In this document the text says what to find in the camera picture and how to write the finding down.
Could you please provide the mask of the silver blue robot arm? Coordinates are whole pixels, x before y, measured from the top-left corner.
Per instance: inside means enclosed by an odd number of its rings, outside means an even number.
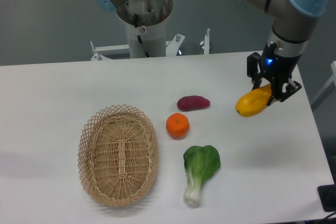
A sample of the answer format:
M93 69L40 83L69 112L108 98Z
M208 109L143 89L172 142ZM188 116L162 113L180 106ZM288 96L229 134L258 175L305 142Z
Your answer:
M172 0L94 0L106 12L116 12L127 29L133 58L167 56L165 21L173 8ZM247 58L247 75L253 90L270 82L266 102L285 101L301 85L292 72L323 15L329 0L240 0L254 5L274 18L262 54Z

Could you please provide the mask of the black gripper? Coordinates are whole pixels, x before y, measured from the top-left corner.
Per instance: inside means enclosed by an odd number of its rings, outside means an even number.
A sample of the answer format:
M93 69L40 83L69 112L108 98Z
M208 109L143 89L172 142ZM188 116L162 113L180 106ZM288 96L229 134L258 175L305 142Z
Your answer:
M263 78L271 84L267 106L276 101L284 102L302 88L300 83L291 80L301 55L284 57L276 54L276 49L276 46L266 44L262 55L253 52L247 57L247 75L251 78L252 90L260 88Z

